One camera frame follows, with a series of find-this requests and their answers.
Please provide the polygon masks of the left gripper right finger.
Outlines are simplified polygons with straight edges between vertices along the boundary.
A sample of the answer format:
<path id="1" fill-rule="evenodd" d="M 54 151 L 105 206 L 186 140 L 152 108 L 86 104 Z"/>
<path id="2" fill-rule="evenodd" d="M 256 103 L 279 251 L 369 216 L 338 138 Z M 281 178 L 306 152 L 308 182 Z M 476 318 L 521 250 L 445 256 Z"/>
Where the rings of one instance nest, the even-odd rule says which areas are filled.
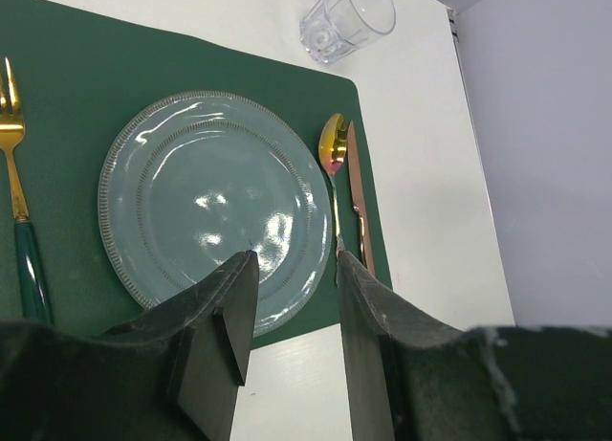
<path id="1" fill-rule="evenodd" d="M 338 256 L 340 328 L 357 440 L 607 440 L 611 332 L 457 330 Z"/>

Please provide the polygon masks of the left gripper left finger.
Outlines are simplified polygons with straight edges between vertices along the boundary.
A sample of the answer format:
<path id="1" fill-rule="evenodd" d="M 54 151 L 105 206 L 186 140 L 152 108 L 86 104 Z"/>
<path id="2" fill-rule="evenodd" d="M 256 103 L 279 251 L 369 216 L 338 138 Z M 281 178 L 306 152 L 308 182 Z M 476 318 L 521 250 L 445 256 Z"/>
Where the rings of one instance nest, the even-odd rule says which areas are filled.
<path id="1" fill-rule="evenodd" d="M 257 254 L 95 337 L 1 325 L 5 440 L 227 440 L 245 383 Z"/>

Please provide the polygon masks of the copper knife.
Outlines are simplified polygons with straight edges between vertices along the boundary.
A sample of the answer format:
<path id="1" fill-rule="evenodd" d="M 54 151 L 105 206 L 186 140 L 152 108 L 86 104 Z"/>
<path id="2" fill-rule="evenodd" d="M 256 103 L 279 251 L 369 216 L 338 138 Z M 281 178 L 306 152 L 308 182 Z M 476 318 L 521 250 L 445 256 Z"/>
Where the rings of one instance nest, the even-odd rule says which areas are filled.
<path id="1" fill-rule="evenodd" d="M 361 178 L 361 165 L 353 121 L 349 122 L 347 135 L 348 171 L 353 210 L 358 217 L 360 259 L 362 265 L 374 276 L 376 274 L 372 243 L 370 239 L 369 224 L 367 220 L 367 209 Z"/>

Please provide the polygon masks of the teal round plate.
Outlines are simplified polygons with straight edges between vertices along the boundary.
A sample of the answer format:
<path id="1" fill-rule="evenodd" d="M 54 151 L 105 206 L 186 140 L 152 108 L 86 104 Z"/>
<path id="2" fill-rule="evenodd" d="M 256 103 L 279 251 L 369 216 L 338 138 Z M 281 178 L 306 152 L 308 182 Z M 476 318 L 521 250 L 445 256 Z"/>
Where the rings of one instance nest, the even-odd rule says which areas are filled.
<path id="1" fill-rule="evenodd" d="M 310 300 L 332 247 L 309 147 L 271 110 L 219 91 L 161 99 L 121 130 L 99 177 L 98 223 L 115 273 L 146 309 L 254 251 L 256 336 Z"/>

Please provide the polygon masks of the gold iridescent spoon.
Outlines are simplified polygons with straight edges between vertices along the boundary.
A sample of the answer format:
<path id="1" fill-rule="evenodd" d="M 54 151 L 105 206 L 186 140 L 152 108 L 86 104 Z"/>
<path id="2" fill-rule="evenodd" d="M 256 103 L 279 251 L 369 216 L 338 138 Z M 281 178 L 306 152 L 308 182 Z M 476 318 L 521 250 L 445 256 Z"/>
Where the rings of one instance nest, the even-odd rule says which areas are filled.
<path id="1" fill-rule="evenodd" d="M 334 114 L 323 126 L 318 142 L 318 160 L 320 167 L 327 174 L 333 198 L 334 233 L 336 254 L 344 249 L 339 221 L 339 200 L 335 177 L 342 168 L 348 151 L 348 122 L 340 114 Z"/>

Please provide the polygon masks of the gold fork green handle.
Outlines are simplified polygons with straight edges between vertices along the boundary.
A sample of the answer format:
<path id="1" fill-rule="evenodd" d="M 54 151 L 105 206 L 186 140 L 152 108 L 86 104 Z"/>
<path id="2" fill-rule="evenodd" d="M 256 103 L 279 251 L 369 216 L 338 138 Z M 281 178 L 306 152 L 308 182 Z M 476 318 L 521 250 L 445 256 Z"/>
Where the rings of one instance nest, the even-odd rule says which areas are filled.
<path id="1" fill-rule="evenodd" d="M 54 314 L 42 258 L 14 157 L 15 148 L 25 138 L 21 98 L 11 61 L 7 57 L 4 66 L 5 70 L 1 73 L 1 151 L 8 169 L 22 312 L 28 319 L 52 324 Z"/>

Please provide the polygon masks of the dark green placemat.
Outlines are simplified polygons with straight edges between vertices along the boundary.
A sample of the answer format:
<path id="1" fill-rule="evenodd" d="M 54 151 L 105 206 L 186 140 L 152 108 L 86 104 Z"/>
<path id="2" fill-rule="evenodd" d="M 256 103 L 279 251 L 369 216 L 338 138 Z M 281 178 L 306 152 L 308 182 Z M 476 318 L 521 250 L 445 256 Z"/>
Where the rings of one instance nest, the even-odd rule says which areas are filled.
<path id="1" fill-rule="evenodd" d="M 254 100 L 310 148 L 331 115 L 350 118 L 360 141 L 376 271 L 390 282 L 352 81 L 45 0 L 1 0 L 1 56 L 11 62 L 24 108 L 26 134 L 15 158 L 59 329 L 97 335 L 141 312 L 102 246 L 98 179 L 120 131 L 149 104 L 184 91 Z"/>

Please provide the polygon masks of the clear plastic cup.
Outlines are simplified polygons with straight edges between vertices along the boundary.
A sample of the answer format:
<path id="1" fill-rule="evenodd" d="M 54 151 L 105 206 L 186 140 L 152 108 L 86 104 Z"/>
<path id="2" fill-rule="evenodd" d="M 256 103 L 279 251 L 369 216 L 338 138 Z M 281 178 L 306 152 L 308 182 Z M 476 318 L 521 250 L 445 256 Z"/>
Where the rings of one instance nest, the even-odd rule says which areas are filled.
<path id="1" fill-rule="evenodd" d="M 393 0 L 317 0 L 299 23 L 310 57 L 333 64 L 390 35 L 396 26 Z"/>

